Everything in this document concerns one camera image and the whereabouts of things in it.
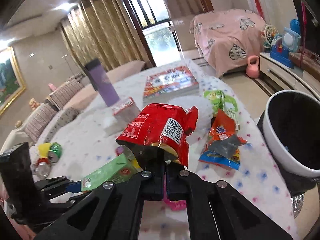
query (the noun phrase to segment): pink blanket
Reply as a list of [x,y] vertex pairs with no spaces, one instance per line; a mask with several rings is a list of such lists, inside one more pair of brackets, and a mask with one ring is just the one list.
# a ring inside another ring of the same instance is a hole
[[241,9],[211,11],[193,18],[190,31],[204,59],[217,77],[230,69],[247,65],[247,57],[262,51],[261,31],[265,21],[257,14]]

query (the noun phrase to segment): green box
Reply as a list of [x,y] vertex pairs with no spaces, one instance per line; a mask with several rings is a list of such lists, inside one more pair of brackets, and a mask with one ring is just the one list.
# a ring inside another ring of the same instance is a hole
[[114,183],[127,181],[137,170],[122,153],[101,168],[85,176],[81,181],[81,191],[90,191],[109,180]]

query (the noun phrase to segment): white floral tablecloth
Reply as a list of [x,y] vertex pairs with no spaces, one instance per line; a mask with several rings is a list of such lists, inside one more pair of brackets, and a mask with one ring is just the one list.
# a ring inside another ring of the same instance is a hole
[[[216,182],[219,179],[227,181],[286,230],[293,239],[299,239],[292,212],[291,196],[284,180],[259,129],[228,85],[220,79],[206,76],[197,64],[187,59],[152,68],[117,82],[116,91],[120,98],[131,96],[137,106],[142,109],[146,77],[180,65],[187,65],[192,71],[199,82],[200,93],[207,89],[221,89],[226,94],[235,97],[241,126],[238,136],[248,141],[246,145],[240,147],[240,169],[227,171],[214,164],[198,161],[206,143],[208,130],[196,130],[188,140],[190,144],[188,170],[210,182]],[[115,139],[120,133],[107,136],[103,130],[103,121],[110,114],[110,109],[98,95],[83,113],[57,132],[52,142],[62,145],[63,154],[59,162],[52,168],[50,178],[67,176],[78,181],[116,157],[115,149],[118,144]],[[69,196],[70,194],[65,194],[54,201],[63,202]],[[171,211],[163,202],[145,203],[139,239],[189,239],[188,229],[186,210]]]

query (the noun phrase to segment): gold curtain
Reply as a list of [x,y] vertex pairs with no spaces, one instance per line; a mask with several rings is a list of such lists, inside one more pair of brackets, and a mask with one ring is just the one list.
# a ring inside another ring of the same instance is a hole
[[81,68],[96,57],[106,71],[133,60],[151,66],[121,0],[82,0],[60,27],[67,49]]
[[164,0],[171,19],[203,13],[200,0]]

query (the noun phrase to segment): waterfall painting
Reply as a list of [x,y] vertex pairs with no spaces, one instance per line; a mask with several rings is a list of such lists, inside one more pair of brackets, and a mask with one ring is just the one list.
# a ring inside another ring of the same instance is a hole
[[26,89],[12,47],[0,52],[0,116]]

